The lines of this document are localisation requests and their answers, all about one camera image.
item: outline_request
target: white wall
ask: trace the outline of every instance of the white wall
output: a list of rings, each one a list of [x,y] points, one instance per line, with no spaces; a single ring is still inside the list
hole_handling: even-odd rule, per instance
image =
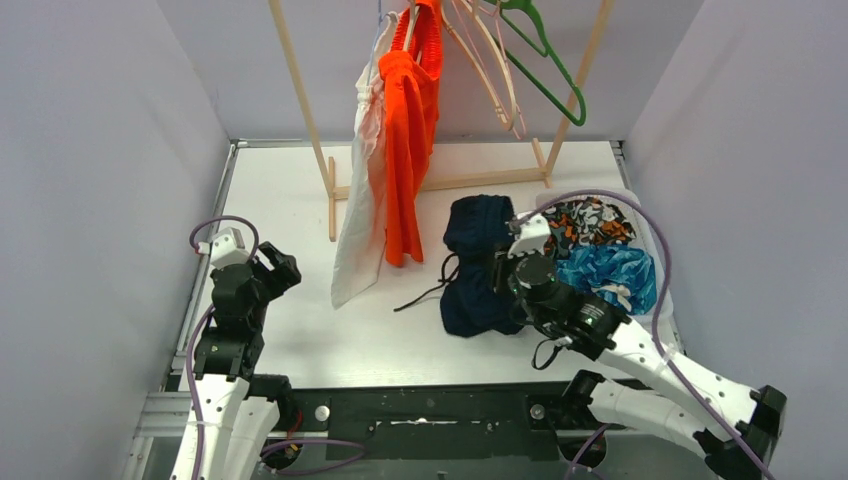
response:
[[[116,478],[226,137],[154,0],[0,7],[0,478]]]
[[[588,122],[570,130],[574,138],[627,135],[702,2],[616,2],[589,75]],[[320,133],[326,139],[349,140],[356,111],[353,85],[368,62],[377,2],[282,3]],[[159,4],[230,138],[306,138],[266,0],[159,0]],[[600,1],[534,0],[534,4],[544,16],[551,44],[576,75]],[[402,11],[406,5],[406,0],[385,0],[383,10]],[[524,14],[517,12],[511,18],[533,32]],[[533,53],[509,27],[504,25],[503,32],[506,45],[565,103],[568,89],[553,64]],[[440,138],[514,139],[502,132],[474,71],[447,35],[444,45]],[[521,72],[512,71],[528,130],[552,137],[561,114]]]
[[[707,0],[626,143],[689,353],[789,396],[780,479],[848,475],[848,3]]]

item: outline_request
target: orange sweater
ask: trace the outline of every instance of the orange sweater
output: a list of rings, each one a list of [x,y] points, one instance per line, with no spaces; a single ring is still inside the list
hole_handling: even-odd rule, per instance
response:
[[[418,19],[408,51],[403,42],[409,9],[403,12],[392,50],[380,59],[386,92],[386,261],[401,267],[404,254],[424,261],[415,197],[430,166],[439,119],[442,16],[439,0],[417,0]],[[420,64],[415,59],[421,54]]]

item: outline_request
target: wooden rack base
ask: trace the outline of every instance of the wooden rack base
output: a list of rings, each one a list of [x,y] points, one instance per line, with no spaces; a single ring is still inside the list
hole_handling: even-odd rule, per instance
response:
[[[312,112],[309,108],[306,90],[303,87],[303,81],[300,77],[300,69],[297,65],[294,47],[291,43],[288,27],[286,26],[285,18],[283,16],[283,10],[280,6],[280,0],[268,0],[268,4],[271,8],[271,15],[274,17],[274,25],[277,27],[280,45],[283,47],[283,52],[286,56],[286,63],[288,64],[289,73],[292,77],[292,83],[294,84],[298,103],[300,104],[300,109],[303,113],[303,120],[306,123],[306,129],[309,131],[312,148],[315,150],[315,159],[318,162],[318,169],[321,172],[321,177],[324,181],[324,188],[326,189],[329,203],[329,237],[331,242],[335,242],[336,202],[339,200],[346,200],[348,198],[350,187],[336,186],[335,159],[333,157],[328,157],[327,162],[324,161],[324,153],[321,150],[321,140],[318,135],[318,129],[315,127],[315,122],[312,119]],[[595,17],[595,24],[592,27],[592,33],[589,36],[589,43],[586,45],[586,50],[583,52],[583,58],[580,61],[580,68],[577,71],[576,84],[581,89],[586,83],[586,78],[589,75],[589,70],[592,67],[592,62],[595,59],[595,54],[597,53],[598,46],[601,43],[601,38],[603,38],[603,34],[609,20],[609,15],[614,4],[615,0],[601,0],[601,6],[598,9],[598,14]],[[572,92],[568,97],[566,106],[569,109],[574,109],[576,103],[577,97],[574,95],[574,92]],[[543,182],[545,188],[551,188],[551,174],[553,173],[562,143],[565,141],[565,134],[570,125],[571,122],[569,122],[568,118],[563,117],[547,158],[545,158],[545,154],[542,152],[539,140],[534,138],[531,141],[533,156],[536,157],[536,167],[468,173],[445,178],[432,178],[425,180],[421,189],[424,191],[447,190],[453,188],[503,185],[520,182]]]

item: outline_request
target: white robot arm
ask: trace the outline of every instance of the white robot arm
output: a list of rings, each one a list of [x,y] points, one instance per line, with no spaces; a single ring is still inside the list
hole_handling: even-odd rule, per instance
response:
[[[196,379],[203,421],[197,421],[194,405],[171,480],[248,480],[265,439],[275,428],[290,427],[296,413],[287,377],[254,374],[264,346],[268,304],[300,283],[295,259],[265,242],[258,249],[270,261],[269,269],[259,259],[249,258],[241,235],[232,228],[219,233],[213,245],[210,252],[210,245],[201,244],[200,253],[211,253],[215,267],[211,274],[215,323],[201,320],[194,368],[186,371]],[[200,468],[195,473],[198,456]]]
[[[761,479],[760,468],[690,393],[670,362],[765,465],[782,433],[786,396],[771,386],[755,390],[724,378],[668,346],[661,353],[625,311],[560,282],[554,262],[542,254],[550,235],[547,222],[541,215],[527,220],[510,248],[496,254],[493,288],[515,295],[533,326],[558,345],[621,370],[655,392],[581,372],[569,384],[563,408],[672,441],[727,480]]]

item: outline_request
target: white cloth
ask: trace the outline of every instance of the white cloth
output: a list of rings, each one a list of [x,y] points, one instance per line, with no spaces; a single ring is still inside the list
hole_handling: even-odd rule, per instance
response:
[[[353,175],[339,235],[330,301],[339,308],[377,282],[386,245],[386,96],[377,62],[391,49],[398,15],[387,13],[374,48],[356,82],[358,107],[351,145]]]
[[[633,296],[633,293],[630,292],[630,289],[624,285],[604,285],[603,287],[592,287],[592,291],[597,293],[601,290],[606,290],[608,292],[612,292],[616,295],[618,299],[619,305],[621,305],[628,313],[633,311],[633,306],[630,305],[630,297]]]

